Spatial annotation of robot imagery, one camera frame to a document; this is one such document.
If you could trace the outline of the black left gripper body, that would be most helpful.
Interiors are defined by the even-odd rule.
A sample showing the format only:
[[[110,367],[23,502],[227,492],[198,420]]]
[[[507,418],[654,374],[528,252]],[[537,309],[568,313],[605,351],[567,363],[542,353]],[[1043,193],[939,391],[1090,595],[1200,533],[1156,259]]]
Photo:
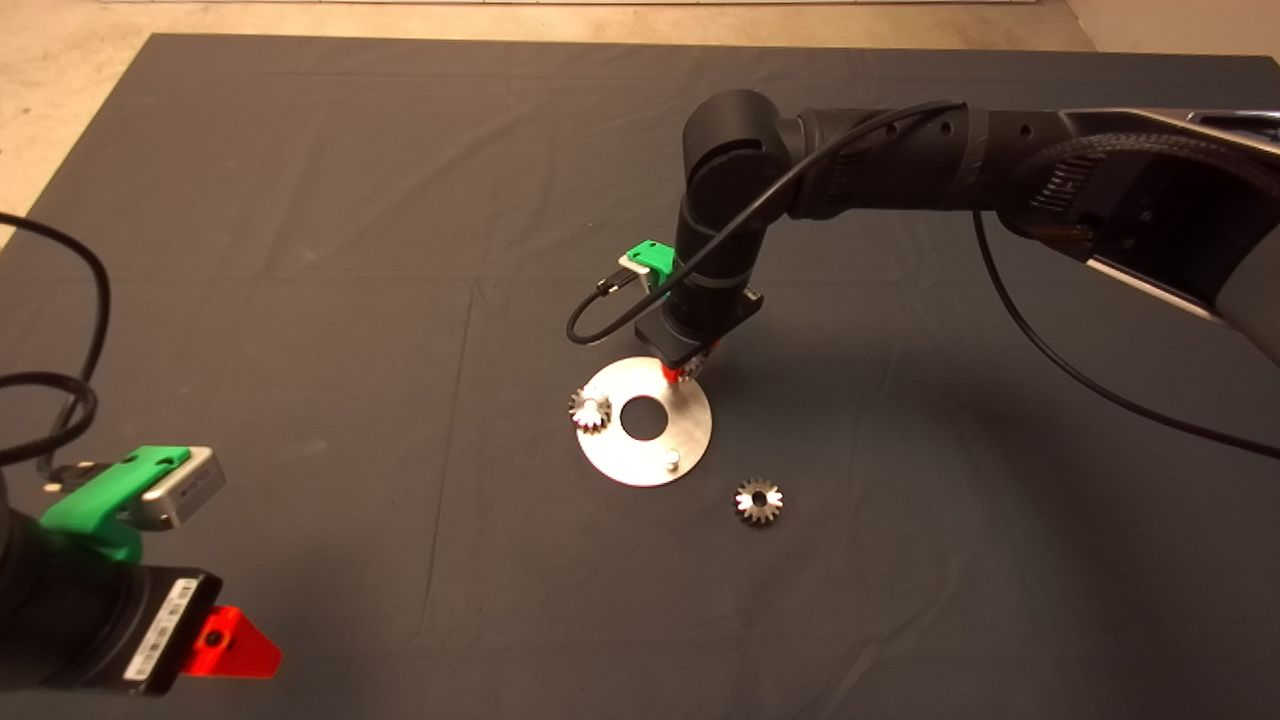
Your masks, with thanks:
[[[3,583],[3,692],[164,696],[223,589],[197,568]]]

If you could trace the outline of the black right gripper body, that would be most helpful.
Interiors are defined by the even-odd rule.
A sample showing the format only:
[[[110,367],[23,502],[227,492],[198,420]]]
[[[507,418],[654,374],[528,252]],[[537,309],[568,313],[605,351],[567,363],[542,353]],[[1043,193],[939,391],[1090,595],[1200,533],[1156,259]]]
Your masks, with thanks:
[[[764,305],[753,288],[675,291],[636,320],[636,338],[668,366],[686,366],[701,356],[701,346],[721,341]]]

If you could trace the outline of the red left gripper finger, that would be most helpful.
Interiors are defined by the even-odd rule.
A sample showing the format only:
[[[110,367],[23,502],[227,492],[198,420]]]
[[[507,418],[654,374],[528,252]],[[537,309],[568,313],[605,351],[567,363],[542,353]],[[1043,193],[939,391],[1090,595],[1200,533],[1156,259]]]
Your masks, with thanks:
[[[239,609],[215,605],[191,646],[189,674],[266,680],[282,660],[282,651]]]

